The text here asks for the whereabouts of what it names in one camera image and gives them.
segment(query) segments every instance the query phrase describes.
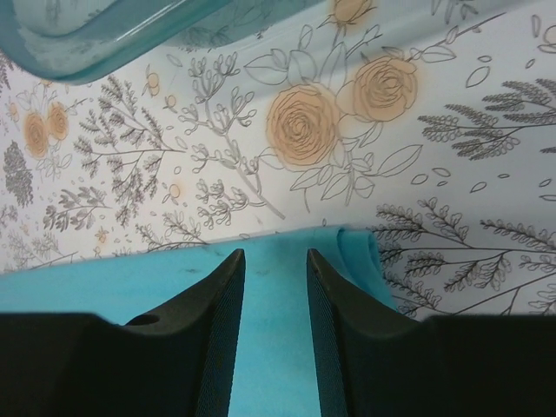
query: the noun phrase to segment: floral pattern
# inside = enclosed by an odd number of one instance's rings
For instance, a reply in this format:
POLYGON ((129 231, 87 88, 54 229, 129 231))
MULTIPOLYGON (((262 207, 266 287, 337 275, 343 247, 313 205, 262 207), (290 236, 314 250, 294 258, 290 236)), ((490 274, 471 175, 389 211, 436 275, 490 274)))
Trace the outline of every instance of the floral pattern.
POLYGON ((411 317, 556 314, 554 5, 251 3, 88 85, 0 54, 3 270, 343 224, 411 317))

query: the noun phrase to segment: folded cloth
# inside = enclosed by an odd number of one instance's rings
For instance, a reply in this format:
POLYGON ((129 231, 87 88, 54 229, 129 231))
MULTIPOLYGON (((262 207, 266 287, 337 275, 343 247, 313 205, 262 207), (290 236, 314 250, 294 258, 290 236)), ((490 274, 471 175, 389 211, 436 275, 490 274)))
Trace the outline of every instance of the folded cloth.
POLYGON ((247 273, 230 417, 319 417, 306 284, 307 251, 394 307, 367 231, 317 228, 0 278, 0 312, 83 311, 123 324, 208 275, 244 248, 247 273))

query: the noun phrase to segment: transparent container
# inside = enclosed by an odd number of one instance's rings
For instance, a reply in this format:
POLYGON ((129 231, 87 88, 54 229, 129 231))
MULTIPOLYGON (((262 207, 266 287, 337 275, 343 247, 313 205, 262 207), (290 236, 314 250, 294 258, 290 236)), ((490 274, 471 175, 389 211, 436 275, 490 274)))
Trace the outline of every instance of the transparent container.
POLYGON ((0 0, 0 50, 58 82, 106 76, 172 36, 215 48, 320 0, 0 0))

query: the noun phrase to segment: tablecloth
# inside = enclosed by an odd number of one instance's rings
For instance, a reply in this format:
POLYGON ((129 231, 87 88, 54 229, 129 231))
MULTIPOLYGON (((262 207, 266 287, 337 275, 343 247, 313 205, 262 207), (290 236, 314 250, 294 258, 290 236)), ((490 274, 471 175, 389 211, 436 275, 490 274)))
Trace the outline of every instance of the tablecloth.
POLYGON ((5 272, 345 225, 411 317, 556 312, 553 2, 335 0, 192 46, 227 27, 83 86, 0 56, 5 272))

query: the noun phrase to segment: floral tablecloth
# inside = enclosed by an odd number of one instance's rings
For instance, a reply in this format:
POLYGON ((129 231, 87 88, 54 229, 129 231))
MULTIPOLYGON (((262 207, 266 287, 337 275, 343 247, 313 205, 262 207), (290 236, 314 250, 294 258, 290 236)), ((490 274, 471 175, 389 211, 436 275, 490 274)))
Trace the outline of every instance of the floral tablecloth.
POLYGON ((554 314, 555 54, 551 1, 336 0, 83 86, 0 56, 0 264, 346 224, 404 314, 554 314))

